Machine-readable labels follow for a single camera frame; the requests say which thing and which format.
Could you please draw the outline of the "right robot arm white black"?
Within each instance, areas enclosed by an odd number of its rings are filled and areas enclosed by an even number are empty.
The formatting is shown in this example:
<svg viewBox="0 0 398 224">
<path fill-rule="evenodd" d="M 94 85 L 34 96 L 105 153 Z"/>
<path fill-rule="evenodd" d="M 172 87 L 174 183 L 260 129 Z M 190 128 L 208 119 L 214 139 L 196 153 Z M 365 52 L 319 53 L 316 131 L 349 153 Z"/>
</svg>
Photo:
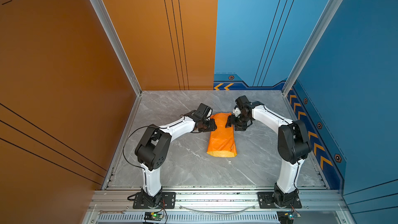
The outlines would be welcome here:
<svg viewBox="0 0 398 224">
<path fill-rule="evenodd" d="M 277 150 L 282 166 L 274 187 L 274 198 L 285 201 L 295 198 L 299 192 L 297 180 L 301 167 L 312 151 L 305 123 L 285 118 L 260 102 L 237 102 L 226 127 L 246 131 L 253 121 L 263 123 L 278 137 Z"/>
</svg>

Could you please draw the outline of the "yellow wrapping paper sheet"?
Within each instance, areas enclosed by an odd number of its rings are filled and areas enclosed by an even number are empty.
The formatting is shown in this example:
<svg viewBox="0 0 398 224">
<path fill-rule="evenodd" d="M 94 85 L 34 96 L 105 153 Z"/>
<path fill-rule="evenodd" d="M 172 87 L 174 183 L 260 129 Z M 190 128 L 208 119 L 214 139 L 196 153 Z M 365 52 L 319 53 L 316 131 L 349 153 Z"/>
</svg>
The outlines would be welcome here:
<svg viewBox="0 0 398 224">
<path fill-rule="evenodd" d="M 215 121 L 217 129 L 210 133 L 207 154 L 213 157 L 233 158 L 237 156 L 234 129 L 226 128 L 231 113 L 218 113 L 210 119 Z"/>
</svg>

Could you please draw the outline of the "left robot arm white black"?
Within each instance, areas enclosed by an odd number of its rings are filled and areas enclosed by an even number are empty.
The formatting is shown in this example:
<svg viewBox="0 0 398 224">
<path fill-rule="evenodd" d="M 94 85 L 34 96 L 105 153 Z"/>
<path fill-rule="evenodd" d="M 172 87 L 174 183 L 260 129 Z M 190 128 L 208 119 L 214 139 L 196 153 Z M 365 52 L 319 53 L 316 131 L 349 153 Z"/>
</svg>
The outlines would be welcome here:
<svg viewBox="0 0 398 224">
<path fill-rule="evenodd" d="M 187 116 L 159 127 L 154 124 L 148 126 L 135 149 L 137 160 L 144 169 L 144 193 L 149 198 L 155 198 L 162 191 L 160 167 L 166 160 L 172 141 L 195 131 L 202 133 L 216 129 L 214 119 L 196 119 Z"/>
</svg>

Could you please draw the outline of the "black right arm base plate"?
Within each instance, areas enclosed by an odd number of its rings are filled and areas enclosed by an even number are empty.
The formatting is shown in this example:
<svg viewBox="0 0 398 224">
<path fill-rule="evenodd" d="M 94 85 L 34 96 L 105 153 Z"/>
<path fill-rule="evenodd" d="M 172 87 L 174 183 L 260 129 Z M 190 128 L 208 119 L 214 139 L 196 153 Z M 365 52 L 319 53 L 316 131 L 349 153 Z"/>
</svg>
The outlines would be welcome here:
<svg viewBox="0 0 398 224">
<path fill-rule="evenodd" d="M 282 194 L 279 192 L 258 192 L 258 202 L 261 209 L 296 208 L 301 209 L 302 203 L 298 194 Z"/>
</svg>

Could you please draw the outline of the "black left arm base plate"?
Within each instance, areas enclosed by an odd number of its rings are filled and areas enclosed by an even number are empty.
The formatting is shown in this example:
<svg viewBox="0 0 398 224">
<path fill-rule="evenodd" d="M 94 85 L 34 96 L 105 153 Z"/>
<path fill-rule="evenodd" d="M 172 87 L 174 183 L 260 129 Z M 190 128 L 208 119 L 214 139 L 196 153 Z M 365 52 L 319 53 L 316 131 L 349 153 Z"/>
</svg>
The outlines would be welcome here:
<svg viewBox="0 0 398 224">
<path fill-rule="evenodd" d="M 176 192 L 159 192 L 154 197 L 145 192 L 139 192 L 133 203 L 134 209 L 164 208 L 174 209 L 176 203 Z"/>
</svg>

